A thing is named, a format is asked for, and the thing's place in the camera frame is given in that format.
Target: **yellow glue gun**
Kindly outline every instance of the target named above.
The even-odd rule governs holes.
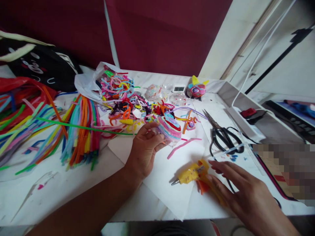
[[[210,166],[206,160],[204,159],[198,160],[197,163],[193,163],[188,169],[180,173],[178,179],[172,183],[172,186],[178,183],[188,184],[191,181],[196,180],[197,183],[199,184],[201,194],[211,189],[218,198],[220,204],[226,207],[227,204],[221,192],[206,177],[209,168]]]

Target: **scissors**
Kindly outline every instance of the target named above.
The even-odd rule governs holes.
[[[209,122],[212,124],[213,129],[212,129],[212,142],[214,142],[216,144],[216,146],[221,150],[221,151],[226,151],[225,148],[223,148],[220,143],[218,142],[217,137],[219,137],[224,143],[225,145],[228,147],[228,149],[234,148],[235,145],[233,144],[230,136],[236,140],[236,142],[238,144],[242,144],[242,141],[235,135],[233,134],[231,131],[229,131],[227,128],[221,127],[219,126],[219,124],[211,117],[211,115],[206,111],[203,110],[205,116],[208,118]],[[233,155],[234,153],[242,153],[244,152],[244,146],[240,147],[239,149],[235,149],[233,151],[230,151],[228,154]]]

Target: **white wall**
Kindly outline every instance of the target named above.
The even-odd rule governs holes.
[[[262,45],[259,45],[252,53],[250,53],[251,50],[291,2],[292,0],[281,2],[264,29],[244,52],[245,57],[236,63],[228,77],[225,78],[227,81],[240,88]],[[249,77],[243,92],[290,46],[290,40],[293,38],[291,33],[297,29],[308,28],[315,22],[315,7],[312,7],[314,5],[311,2],[311,0],[296,1],[253,68],[252,72],[256,75]],[[257,102],[268,99],[299,99],[300,101],[314,102],[314,88],[315,30],[298,44],[249,95],[255,98]]]
[[[199,77],[221,78],[271,1],[233,0]]]

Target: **glue gun nozzle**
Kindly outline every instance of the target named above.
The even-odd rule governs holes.
[[[175,184],[178,184],[179,183],[179,179],[175,180],[171,185],[175,185]]]

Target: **black bag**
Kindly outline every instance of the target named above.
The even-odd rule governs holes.
[[[35,79],[57,91],[76,91],[74,77],[82,74],[79,65],[64,50],[3,31],[0,31],[0,61],[6,62],[15,76]]]

